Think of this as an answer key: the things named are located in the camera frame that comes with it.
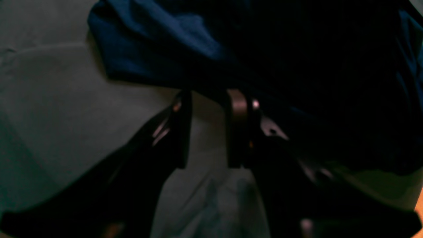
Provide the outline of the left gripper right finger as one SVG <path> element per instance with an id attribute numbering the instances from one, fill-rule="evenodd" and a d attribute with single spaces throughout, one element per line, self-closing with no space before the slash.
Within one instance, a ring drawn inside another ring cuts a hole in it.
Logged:
<path id="1" fill-rule="evenodd" d="M 411 238 L 421 230 L 416 212 L 378 202 L 288 152 L 289 138 L 256 99 L 228 89 L 226 101 L 228 166 L 251 170 L 272 238 Z"/>

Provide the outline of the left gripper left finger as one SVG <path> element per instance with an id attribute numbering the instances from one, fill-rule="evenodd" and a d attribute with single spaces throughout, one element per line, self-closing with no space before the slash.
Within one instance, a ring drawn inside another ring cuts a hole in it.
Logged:
<path id="1" fill-rule="evenodd" d="M 14 238 L 149 238 L 165 181 L 188 159 L 192 95 L 180 92 L 127 144 L 29 209 L 5 212 Z"/>

